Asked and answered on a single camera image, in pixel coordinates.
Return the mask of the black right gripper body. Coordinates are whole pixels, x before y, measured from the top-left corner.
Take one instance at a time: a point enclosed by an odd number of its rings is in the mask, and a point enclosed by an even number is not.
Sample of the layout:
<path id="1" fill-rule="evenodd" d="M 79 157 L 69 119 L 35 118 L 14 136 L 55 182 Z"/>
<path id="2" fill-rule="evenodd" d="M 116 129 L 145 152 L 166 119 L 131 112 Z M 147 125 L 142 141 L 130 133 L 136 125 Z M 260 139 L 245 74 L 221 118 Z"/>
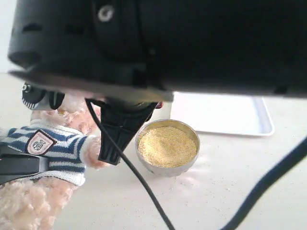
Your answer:
<path id="1" fill-rule="evenodd" d="M 136 0 L 19 0 L 8 58 L 13 76 L 45 89 L 173 100 L 149 74 Z"/>

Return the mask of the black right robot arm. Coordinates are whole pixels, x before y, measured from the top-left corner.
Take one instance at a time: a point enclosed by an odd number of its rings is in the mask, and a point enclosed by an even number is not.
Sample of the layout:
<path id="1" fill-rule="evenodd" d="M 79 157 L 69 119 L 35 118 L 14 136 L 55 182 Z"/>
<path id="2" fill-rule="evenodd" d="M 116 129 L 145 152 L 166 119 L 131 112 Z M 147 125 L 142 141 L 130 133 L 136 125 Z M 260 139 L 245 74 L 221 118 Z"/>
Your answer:
<path id="1" fill-rule="evenodd" d="M 139 125 L 117 111 L 172 92 L 306 97 L 304 0 L 19 0 L 11 74 L 106 99 L 102 122 L 125 149 Z"/>

